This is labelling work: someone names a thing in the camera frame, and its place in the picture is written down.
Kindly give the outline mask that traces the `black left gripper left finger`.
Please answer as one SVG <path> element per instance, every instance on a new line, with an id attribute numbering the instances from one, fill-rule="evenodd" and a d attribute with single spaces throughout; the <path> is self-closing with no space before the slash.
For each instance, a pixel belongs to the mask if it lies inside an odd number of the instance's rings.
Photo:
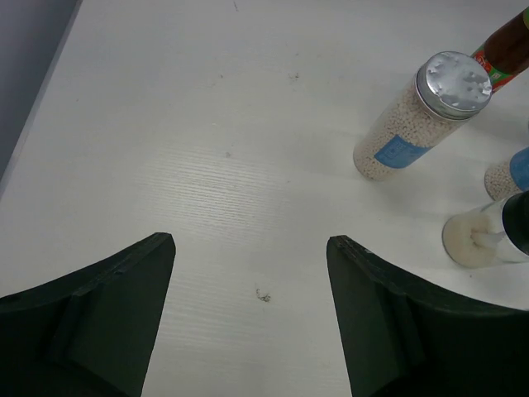
<path id="1" fill-rule="evenodd" d="M 3 396 L 139 396 L 176 257 L 154 233 L 1 299 Z"/>

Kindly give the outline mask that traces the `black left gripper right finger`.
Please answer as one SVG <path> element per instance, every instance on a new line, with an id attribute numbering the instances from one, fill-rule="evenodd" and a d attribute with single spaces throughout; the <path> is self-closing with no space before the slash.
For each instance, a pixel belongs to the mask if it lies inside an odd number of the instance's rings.
<path id="1" fill-rule="evenodd" d="M 527 312 L 434 285 L 346 236 L 326 260 L 354 396 L 527 395 Z"/>

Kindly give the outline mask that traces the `red sauce bottle yellow cap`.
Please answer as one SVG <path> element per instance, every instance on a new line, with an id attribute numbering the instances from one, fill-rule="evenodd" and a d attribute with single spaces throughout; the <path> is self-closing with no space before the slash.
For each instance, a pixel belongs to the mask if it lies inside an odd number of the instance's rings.
<path id="1" fill-rule="evenodd" d="M 528 8 L 497 29 L 472 55 L 487 72 L 493 93 L 528 68 Z"/>

